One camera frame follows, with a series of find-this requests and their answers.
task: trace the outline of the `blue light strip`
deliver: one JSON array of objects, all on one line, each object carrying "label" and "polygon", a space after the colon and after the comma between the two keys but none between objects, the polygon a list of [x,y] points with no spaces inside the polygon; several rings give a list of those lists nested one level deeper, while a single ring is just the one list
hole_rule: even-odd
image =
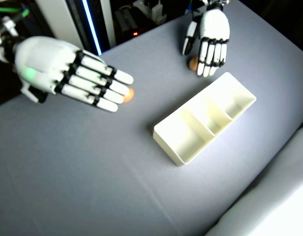
[{"label": "blue light strip", "polygon": [[91,33],[92,33],[92,36],[93,36],[93,40],[94,40],[94,43],[96,45],[98,55],[100,56],[102,53],[101,53],[101,49],[100,49],[100,46],[99,46],[99,41],[98,41],[98,38],[97,38],[97,34],[96,34],[96,31],[95,31],[94,26],[93,26],[93,22],[92,22],[92,18],[91,18],[91,12],[89,11],[87,0],[82,0],[82,1],[83,1],[83,5],[84,5],[84,9],[85,9],[85,12],[86,12],[86,16],[87,16],[87,19],[88,19],[89,26],[91,28]]}]

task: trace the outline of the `white tray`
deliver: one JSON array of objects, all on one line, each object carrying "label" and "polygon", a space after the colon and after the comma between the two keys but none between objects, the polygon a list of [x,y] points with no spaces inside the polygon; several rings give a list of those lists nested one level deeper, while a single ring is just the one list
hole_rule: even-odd
[{"label": "white tray", "polygon": [[188,164],[255,101],[227,72],[158,123],[152,136],[176,165]]}]

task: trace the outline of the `table surface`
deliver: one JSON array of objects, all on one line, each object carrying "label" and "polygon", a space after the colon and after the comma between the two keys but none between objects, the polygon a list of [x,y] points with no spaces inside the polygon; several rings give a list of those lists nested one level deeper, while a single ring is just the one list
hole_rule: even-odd
[{"label": "table surface", "polygon": [[[0,106],[0,235],[203,235],[303,121],[303,52],[239,1],[225,13],[227,62],[210,79],[181,55],[186,15],[102,57],[135,78],[115,114],[60,95]],[[153,125],[226,71],[256,103],[175,166]]]}]

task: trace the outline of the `orange ball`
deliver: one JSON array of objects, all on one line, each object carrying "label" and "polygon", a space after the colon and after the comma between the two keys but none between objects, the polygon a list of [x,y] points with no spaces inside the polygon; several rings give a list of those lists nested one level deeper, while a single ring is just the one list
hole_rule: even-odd
[{"label": "orange ball", "polygon": [[123,99],[124,99],[123,103],[127,103],[127,102],[129,102],[130,100],[132,100],[132,98],[134,97],[134,94],[135,94],[134,89],[129,88],[129,93],[128,93],[128,95],[124,95],[124,96],[123,96]]},{"label": "orange ball", "polygon": [[199,57],[193,57],[189,62],[190,70],[196,71],[197,70],[197,63],[199,61]]}]

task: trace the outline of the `back of robotic hand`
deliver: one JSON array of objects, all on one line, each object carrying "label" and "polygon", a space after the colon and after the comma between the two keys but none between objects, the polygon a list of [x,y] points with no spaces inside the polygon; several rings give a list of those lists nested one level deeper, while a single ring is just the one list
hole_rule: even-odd
[{"label": "back of robotic hand", "polygon": [[14,63],[21,92],[31,101],[44,102],[47,94],[60,93],[110,112],[123,103],[132,76],[70,43],[43,36],[20,38],[15,24],[9,18],[5,22],[9,36],[0,33],[0,60]]},{"label": "back of robotic hand", "polygon": [[231,0],[201,0],[207,5],[203,15],[193,16],[183,45],[183,55],[188,55],[195,39],[199,36],[200,49],[197,74],[203,77],[213,75],[226,62],[230,27],[223,7]]}]

